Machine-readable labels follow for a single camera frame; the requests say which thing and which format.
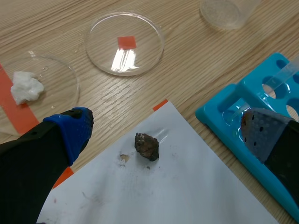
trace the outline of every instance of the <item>brown rock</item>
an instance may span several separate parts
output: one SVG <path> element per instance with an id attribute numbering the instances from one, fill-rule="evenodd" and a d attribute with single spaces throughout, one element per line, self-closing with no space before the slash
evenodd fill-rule
<path id="1" fill-rule="evenodd" d="M 135 149 L 149 161 L 155 161 L 159 158 L 159 142 L 147 134 L 136 133 Z"/>

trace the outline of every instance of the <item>orange paper square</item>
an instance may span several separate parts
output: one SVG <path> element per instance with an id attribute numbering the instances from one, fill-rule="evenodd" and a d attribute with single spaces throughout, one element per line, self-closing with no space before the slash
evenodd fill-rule
<path id="1" fill-rule="evenodd" d="M 118 37 L 118 48 L 123 50 L 130 50 L 136 48 L 136 41 L 134 36 Z"/>

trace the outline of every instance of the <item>petri dish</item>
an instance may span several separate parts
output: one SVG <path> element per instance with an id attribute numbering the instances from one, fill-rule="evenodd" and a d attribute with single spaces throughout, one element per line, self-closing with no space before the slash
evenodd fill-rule
<path id="1" fill-rule="evenodd" d="M 22 113 L 26 105 L 16 105 L 10 92 L 15 71 L 34 73 L 35 78 L 44 86 L 44 91 L 37 100 L 27 102 L 31 112 L 39 122 L 42 122 L 45 117 L 67 111 L 77 104 L 79 81 L 74 70 L 66 62 L 51 56 L 19 58 L 0 67 L 0 81 L 2 81 L 0 86 L 2 89 L 6 89 L 1 92 L 0 99 L 1 133 L 15 136 L 24 134 L 17 131 L 18 128 L 14 124 L 16 121 L 11 121 L 14 118 L 7 115 L 8 113 L 13 114 L 15 110 L 18 111 L 17 114 L 26 114 Z M 28 127 L 22 127 L 22 129 L 30 129 L 34 126 L 31 126 L 30 122 L 24 123 Z"/>
<path id="2" fill-rule="evenodd" d="M 132 12 L 106 14 L 90 28 L 87 54 L 99 69 L 119 76 L 139 75 L 155 66 L 163 53 L 160 28 Z"/>

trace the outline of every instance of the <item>orange strip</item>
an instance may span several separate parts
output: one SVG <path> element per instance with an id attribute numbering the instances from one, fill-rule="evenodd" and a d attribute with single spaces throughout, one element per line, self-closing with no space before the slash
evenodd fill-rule
<path id="1" fill-rule="evenodd" d="M 68 167 L 58 178 L 58 180 L 54 184 L 53 188 L 57 187 L 59 184 L 61 184 L 63 181 L 65 181 L 67 178 L 69 178 L 73 174 L 74 174 L 74 172 L 72 171 L 72 169 L 70 167 Z"/>
<path id="2" fill-rule="evenodd" d="M 161 103 L 159 103 L 157 106 L 155 106 L 153 108 L 154 111 L 157 111 L 158 109 L 160 109 L 162 106 L 164 106 L 166 103 L 168 102 L 167 99 L 163 100 Z"/>
<path id="3" fill-rule="evenodd" d="M 39 122 L 27 104 L 17 106 L 10 93 L 13 83 L 0 65 L 0 105 L 19 134 L 24 134 Z"/>

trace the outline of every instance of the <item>water droplet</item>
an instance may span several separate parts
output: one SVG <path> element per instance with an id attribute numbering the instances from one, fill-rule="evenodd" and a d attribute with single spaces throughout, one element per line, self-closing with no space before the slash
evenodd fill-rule
<path id="1" fill-rule="evenodd" d="M 238 134 L 239 134 L 238 130 L 235 129 L 235 130 L 232 131 L 232 136 L 234 138 L 238 137 Z"/>

